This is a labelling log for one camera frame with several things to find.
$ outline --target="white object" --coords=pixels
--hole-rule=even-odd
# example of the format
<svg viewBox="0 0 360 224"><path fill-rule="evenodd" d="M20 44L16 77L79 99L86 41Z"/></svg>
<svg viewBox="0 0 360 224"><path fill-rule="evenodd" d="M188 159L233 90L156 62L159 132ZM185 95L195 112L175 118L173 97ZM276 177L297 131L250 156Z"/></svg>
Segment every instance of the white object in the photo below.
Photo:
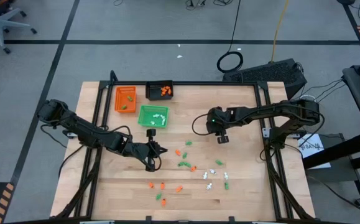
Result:
<svg viewBox="0 0 360 224"><path fill-rule="evenodd" d="M298 145L304 142L306 138L310 137L311 134L306 134L304 137L300 138L298 140ZM305 142L301 147L298 147L299 150L303 154L303 158L306 158L310 155L314 155L317 152L325 150L323 147L323 144L321 142L321 139L319 138L319 134L314 134L307 142ZM325 164L318 165L316 167L312 167L310 169L321 169L321 168L330 168L330 163L327 162Z"/></svg>

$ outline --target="orange object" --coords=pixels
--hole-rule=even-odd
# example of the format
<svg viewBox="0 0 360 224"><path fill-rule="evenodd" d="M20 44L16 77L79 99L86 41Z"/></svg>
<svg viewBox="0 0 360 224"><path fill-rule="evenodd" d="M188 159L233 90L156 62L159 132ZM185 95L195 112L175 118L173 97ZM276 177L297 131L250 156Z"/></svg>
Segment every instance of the orange object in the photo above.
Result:
<svg viewBox="0 0 360 224"><path fill-rule="evenodd" d="M136 112L135 86L116 87L115 110L119 113Z"/></svg>
<svg viewBox="0 0 360 224"><path fill-rule="evenodd" d="M176 192L180 192L182 190L182 186L177 187L177 189L175 189Z"/></svg>

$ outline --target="small green block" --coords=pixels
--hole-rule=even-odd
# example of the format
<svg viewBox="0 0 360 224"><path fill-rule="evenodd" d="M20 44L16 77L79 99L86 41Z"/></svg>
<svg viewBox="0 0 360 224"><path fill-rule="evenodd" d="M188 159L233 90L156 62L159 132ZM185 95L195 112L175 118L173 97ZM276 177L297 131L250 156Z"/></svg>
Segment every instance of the small green block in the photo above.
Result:
<svg viewBox="0 0 360 224"><path fill-rule="evenodd" d="M221 165L224 165L223 162L221 162L221 161L218 160L218 159L216 160L216 163L217 163L218 165L220 165L220 166L221 166Z"/></svg>
<svg viewBox="0 0 360 224"><path fill-rule="evenodd" d="M162 196L162 193L159 193L158 195L156 195L156 200L160 200L161 196Z"/></svg>

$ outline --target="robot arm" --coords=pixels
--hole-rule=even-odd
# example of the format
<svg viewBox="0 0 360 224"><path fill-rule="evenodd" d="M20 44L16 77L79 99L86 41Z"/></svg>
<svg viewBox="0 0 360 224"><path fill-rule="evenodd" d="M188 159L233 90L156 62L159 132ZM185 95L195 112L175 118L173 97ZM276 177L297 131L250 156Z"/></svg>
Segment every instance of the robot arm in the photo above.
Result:
<svg viewBox="0 0 360 224"><path fill-rule="evenodd" d="M218 143L229 141L226 129L240 127L255 119L285 116L290 118L281 127L270 129L269 142L275 148L283 148L286 137L304 125L314 125L320 122L319 104L308 100L281 101L256 108L234 107L223 111L221 107L212 108L207 115L206 127L209 133L215 133Z"/></svg>
<svg viewBox="0 0 360 224"><path fill-rule="evenodd" d="M68 110L66 103L58 100L47 100L37 113L37 117L41 122L56 128L61 125L69 132L75 133L78 136L80 144L90 147L105 147L108 151L124 157L134 157L140 160L144 165L146 171L156 171L153 158L159 158L161 153L167 152L153 140L155 130L147 130L147 143L133 143L130 129L127 126L119 128L127 128L129 134L124 134L117 129L112 131L105 131L92 123L80 118L76 113Z"/></svg>

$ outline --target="wooden table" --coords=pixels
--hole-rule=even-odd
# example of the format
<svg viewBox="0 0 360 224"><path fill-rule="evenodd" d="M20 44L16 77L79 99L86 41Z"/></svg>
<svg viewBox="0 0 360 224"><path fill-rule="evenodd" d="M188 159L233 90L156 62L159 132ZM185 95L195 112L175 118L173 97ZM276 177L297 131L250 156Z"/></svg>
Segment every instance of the wooden table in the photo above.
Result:
<svg viewBox="0 0 360 224"><path fill-rule="evenodd" d="M283 83L268 83L272 103L286 100ZM84 82L81 88L76 113L91 122L95 107L98 82ZM114 93L111 105L114 105ZM96 190L93 220L145 220L152 216L153 220L209 220L228 221L234 216L237 221L274 221L271 190L265 162L259 159L263 150L261 127L258 121L251 124L228 129L229 143L217 144L216 136L197 136L192 132L192 121L215 106L225 110L231 106L256 106L253 86L174 86L175 96L167 101L149 101L145 98L144 86L137 86L137 111L134 114L119 114L111 106L108 118L110 129L120 125L128 125L134 142L147 142L146 127L138 125L137 118L141 105L162 105L170 108L168 126L157 129L154 138L169 152L162 154L162 168L157 172L146 172L144 165L134 158L125 158L103 150L99 179ZM103 108L99 121L102 120ZM277 126L286 122L287 118L275 118ZM206 132L206 118L195 123L199 133ZM186 146L185 141L193 144ZM287 144L297 146L296 140L288 139ZM77 139L69 140L66 156L79 147ZM197 166L195 172L187 167L178 167L182 158L174 150L187 152L187 161ZM299 152L291 148L282 150L288 188L301 206L315 216L302 158ZM85 150L73 156L63 167L51 215L59 213L77 191L81 170L85 158ZM215 163L216 159L224 162L223 166ZM214 169L217 175L202 176L208 169ZM229 175L229 190L224 189L224 175ZM155 189L148 183L153 182ZM160 183L165 182L163 197L167 205L162 207L156 201L161 192ZM206 185L212 183L211 190ZM176 193L175 189L183 186ZM278 189L282 216L285 217L283 196ZM85 193L82 214L88 193Z"/></svg>

